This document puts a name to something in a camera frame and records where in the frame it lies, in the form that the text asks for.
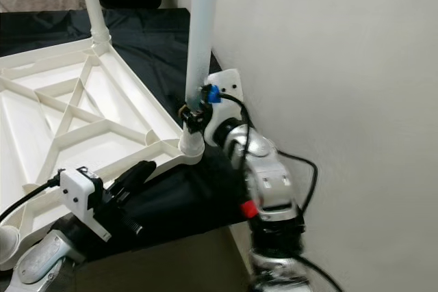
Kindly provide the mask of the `white plastic table top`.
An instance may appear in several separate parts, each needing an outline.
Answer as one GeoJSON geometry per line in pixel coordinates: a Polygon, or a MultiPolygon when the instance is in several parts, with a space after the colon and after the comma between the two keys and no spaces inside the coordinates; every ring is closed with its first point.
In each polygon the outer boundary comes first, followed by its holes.
{"type": "MultiPolygon", "coordinates": [[[[109,187],[139,161],[162,174],[201,160],[115,44],[100,54],[86,38],[4,55],[0,65],[3,210],[60,169],[87,167],[109,187]]],[[[19,229],[18,258],[69,214],[62,196],[42,191],[1,220],[19,229]]]]}

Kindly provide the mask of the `black table cloth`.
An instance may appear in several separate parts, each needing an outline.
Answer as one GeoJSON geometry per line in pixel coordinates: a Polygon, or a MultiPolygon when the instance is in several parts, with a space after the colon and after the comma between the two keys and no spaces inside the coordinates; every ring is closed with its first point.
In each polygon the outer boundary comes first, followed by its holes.
{"type": "MultiPolygon", "coordinates": [[[[121,57],[146,87],[157,91],[157,101],[170,109],[182,104],[187,55],[187,10],[108,10],[107,26],[121,57]]],[[[0,49],[13,55],[87,38],[90,23],[83,10],[10,12],[0,15],[0,49]]],[[[99,252],[104,268],[79,272],[70,292],[147,292],[153,280],[157,290],[197,292],[206,280],[186,276],[181,262],[148,274],[140,257],[144,249],[225,229],[244,222],[231,197],[228,161],[209,149],[193,167],[172,169],[137,195],[129,211],[151,231],[140,241],[99,252]]]]}

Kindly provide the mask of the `white plastic table leg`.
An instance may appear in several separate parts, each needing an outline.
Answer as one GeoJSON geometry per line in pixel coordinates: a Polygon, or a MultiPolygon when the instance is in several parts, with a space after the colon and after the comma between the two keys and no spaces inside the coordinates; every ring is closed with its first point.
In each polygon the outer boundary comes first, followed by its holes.
{"type": "Polygon", "coordinates": [[[85,0],[88,17],[90,17],[90,33],[92,49],[103,54],[112,45],[112,36],[104,21],[103,8],[99,0],[85,0]]]}
{"type": "Polygon", "coordinates": [[[200,88],[209,75],[217,0],[191,0],[188,56],[185,64],[185,107],[199,111],[200,88]]]}
{"type": "Polygon", "coordinates": [[[18,257],[20,232],[15,226],[4,224],[0,227],[0,270],[7,271],[15,266],[18,257]]]}

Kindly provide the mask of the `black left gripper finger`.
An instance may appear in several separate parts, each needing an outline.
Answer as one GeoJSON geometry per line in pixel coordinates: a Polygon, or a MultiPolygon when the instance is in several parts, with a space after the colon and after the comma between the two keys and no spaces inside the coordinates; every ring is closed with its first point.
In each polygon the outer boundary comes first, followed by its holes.
{"type": "Polygon", "coordinates": [[[138,185],[134,185],[129,189],[126,189],[123,191],[123,199],[128,199],[132,195],[134,195],[135,192],[141,191],[141,189],[145,188],[146,182],[148,181],[149,177],[152,173],[157,169],[156,163],[145,163],[145,181],[143,183],[138,183],[138,185]]]}
{"type": "Polygon", "coordinates": [[[125,191],[145,181],[145,163],[136,163],[122,173],[113,183],[114,191],[125,191]]]}

